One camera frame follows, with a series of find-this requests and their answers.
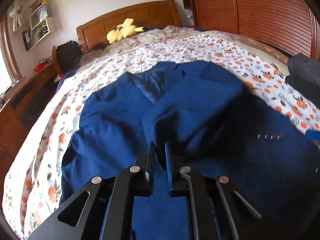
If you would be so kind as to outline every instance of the window frame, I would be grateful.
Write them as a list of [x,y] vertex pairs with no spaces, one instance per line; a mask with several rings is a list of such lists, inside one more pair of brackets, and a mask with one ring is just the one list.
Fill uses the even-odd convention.
[[11,80],[20,81],[22,79],[21,72],[18,68],[17,61],[14,57],[8,30],[8,14],[5,13],[0,20],[0,48],[4,64],[7,68]]

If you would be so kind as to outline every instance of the yellow toy on shelf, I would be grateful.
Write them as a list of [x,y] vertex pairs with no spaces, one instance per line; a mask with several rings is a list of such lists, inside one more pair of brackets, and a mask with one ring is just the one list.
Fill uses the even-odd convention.
[[107,40],[110,44],[120,41],[128,36],[133,36],[137,33],[143,32],[143,27],[137,28],[132,25],[134,19],[126,19],[124,23],[119,24],[115,30],[110,31],[107,34]]

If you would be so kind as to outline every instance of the wall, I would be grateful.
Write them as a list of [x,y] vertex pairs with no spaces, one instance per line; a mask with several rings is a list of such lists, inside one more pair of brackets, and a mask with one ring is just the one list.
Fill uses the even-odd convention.
[[[26,4],[31,4],[34,1],[28,0]],[[22,75],[27,78],[33,76],[35,74],[33,67],[42,58],[47,58],[51,55],[53,46],[63,44],[69,40],[78,41],[76,28],[79,25],[107,12],[149,1],[154,0],[51,0],[51,13],[58,28],[56,33],[45,38],[30,51],[26,52],[21,36],[23,30],[21,29],[16,33],[12,33],[12,30],[9,30],[12,49]],[[183,24],[189,25],[187,15],[191,15],[191,12],[183,9],[182,0],[175,1]],[[12,19],[9,18],[9,28],[12,28],[11,23]]]

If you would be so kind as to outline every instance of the plush toy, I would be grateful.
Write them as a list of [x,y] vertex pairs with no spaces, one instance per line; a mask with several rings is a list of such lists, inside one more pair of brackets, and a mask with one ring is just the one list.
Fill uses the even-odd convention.
[[128,36],[133,36],[136,33],[143,32],[143,27],[137,28],[132,25],[134,19],[126,19],[124,23],[117,26],[115,30],[110,31],[107,34],[107,40],[110,44],[120,41]]

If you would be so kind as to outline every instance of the silver rivet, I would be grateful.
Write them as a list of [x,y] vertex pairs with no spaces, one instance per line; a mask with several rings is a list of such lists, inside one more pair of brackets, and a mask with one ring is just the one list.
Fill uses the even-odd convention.
[[191,171],[191,168],[190,168],[189,166],[183,166],[183,167],[181,168],[181,171],[182,171],[183,173],[189,173],[189,172]]
[[101,181],[102,181],[102,179],[101,179],[101,177],[99,177],[99,176],[95,176],[95,177],[93,177],[92,180],[91,180],[91,182],[92,182],[93,184],[99,184]]
[[139,166],[132,166],[132,167],[130,167],[130,171],[133,173],[136,173],[136,172],[140,171],[140,167]]
[[219,181],[220,181],[221,183],[226,184],[226,183],[229,182],[229,178],[228,178],[227,176],[220,176],[220,177],[219,177]]

